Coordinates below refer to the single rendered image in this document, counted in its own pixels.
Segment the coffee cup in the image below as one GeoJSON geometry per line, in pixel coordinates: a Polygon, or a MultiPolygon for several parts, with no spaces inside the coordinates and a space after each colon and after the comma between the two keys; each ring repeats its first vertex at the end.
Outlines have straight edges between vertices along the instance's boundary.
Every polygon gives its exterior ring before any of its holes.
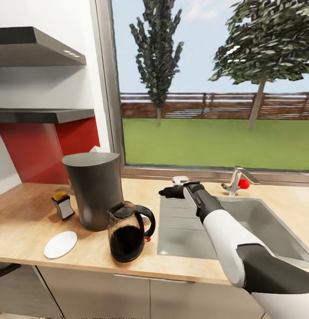
{"type": "Polygon", "coordinates": [[[147,222],[149,220],[149,218],[147,216],[144,216],[143,214],[141,214],[141,216],[142,216],[143,222],[147,222]]]}

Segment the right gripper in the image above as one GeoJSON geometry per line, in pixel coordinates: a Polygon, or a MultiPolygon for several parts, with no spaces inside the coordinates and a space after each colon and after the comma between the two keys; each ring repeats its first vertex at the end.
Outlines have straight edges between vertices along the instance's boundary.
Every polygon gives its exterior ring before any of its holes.
{"type": "Polygon", "coordinates": [[[174,186],[174,187],[166,187],[165,189],[159,191],[158,193],[160,196],[165,196],[165,198],[180,198],[178,195],[178,188],[179,186],[174,186]]]}

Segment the paper coffee filter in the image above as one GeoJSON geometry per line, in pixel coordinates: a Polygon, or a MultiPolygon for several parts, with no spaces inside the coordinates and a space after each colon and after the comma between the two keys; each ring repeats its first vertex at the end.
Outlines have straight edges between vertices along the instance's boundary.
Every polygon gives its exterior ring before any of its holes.
{"type": "Polygon", "coordinates": [[[94,146],[90,152],[103,152],[107,153],[107,148],[100,148],[98,146],[94,146]]]}

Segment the saucer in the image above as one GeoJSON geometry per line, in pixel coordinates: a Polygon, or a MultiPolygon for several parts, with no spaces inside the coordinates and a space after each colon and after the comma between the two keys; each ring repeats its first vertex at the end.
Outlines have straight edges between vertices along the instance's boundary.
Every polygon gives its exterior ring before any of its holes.
{"type": "Polygon", "coordinates": [[[48,258],[57,258],[68,253],[76,244],[78,237],[74,232],[63,232],[53,237],[45,247],[48,258]]]}

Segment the electric kettle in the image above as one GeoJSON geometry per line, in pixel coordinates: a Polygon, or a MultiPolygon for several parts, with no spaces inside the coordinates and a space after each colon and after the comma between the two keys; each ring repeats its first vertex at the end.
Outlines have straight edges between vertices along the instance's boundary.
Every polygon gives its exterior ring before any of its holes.
{"type": "Polygon", "coordinates": [[[145,242],[150,239],[156,228],[156,220],[151,209],[132,202],[121,201],[107,211],[110,214],[108,235],[114,259],[129,263],[138,258],[145,242]],[[151,221],[145,232],[142,216],[151,221]]]}

